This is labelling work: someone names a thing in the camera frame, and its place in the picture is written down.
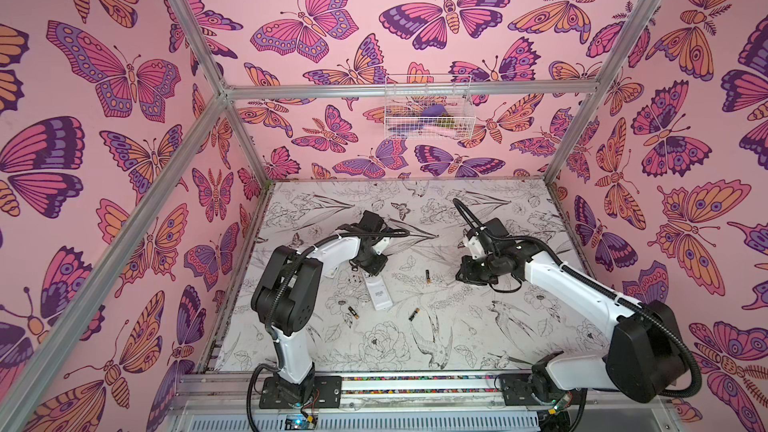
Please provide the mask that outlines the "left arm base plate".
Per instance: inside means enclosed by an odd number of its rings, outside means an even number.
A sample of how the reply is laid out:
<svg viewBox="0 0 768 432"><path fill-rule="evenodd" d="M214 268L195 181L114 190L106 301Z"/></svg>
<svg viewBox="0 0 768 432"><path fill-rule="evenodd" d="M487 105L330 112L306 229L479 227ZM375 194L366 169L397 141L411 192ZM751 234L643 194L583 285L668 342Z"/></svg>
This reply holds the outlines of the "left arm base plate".
<svg viewBox="0 0 768 432"><path fill-rule="evenodd" d="M341 376L312 376L293 384L273 375L268 377L259 399L260 409L299 409L312 406L338 409L341 402Z"/></svg>

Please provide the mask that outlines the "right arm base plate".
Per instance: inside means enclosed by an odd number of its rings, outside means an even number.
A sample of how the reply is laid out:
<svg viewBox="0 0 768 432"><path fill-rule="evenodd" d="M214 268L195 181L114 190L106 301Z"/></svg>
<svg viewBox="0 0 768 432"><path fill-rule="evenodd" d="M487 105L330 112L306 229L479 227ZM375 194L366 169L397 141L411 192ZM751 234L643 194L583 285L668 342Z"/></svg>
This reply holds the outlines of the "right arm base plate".
<svg viewBox="0 0 768 432"><path fill-rule="evenodd" d="M582 389L560 389L545 373L515 371L496 377L495 387L507 406L567 408L584 397Z"/></svg>

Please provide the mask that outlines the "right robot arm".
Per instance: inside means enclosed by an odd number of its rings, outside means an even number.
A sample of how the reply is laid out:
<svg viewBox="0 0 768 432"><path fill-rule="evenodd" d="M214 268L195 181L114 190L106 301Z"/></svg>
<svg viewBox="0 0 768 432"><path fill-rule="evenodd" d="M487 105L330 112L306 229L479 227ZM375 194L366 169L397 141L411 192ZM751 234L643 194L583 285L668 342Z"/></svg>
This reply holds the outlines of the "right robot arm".
<svg viewBox="0 0 768 432"><path fill-rule="evenodd" d="M606 338L600 351L552 352L531 368L539 401L556 391L618 391L648 403L656 397L690 398L703 374L684 343L674 312L660 301L644 303L570 266L536 237L511 235L501 221L467 218L468 249L456 274L470 285L492 286L502 276L555 296Z"/></svg>

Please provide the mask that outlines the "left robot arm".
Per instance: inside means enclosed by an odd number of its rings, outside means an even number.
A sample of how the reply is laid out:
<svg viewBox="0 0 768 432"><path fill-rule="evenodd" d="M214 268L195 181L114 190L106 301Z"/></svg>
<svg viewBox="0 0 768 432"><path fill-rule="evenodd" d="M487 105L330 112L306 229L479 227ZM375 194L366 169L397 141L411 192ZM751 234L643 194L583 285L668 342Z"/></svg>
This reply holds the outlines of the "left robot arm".
<svg viewBox="0 0 768 432"><path fill-rule="evenodd" d="M386 311L394 302L381 277L388 262L385 251L392 240L409 235L366 211L359 222L344 224L303 250L274 249L252 295L251 309L273 342L274 373L280 380L290 386L313 380L315 365L304 328L314 313L321 279L334 277L347 264L363 274L374 309Z"/></svg>

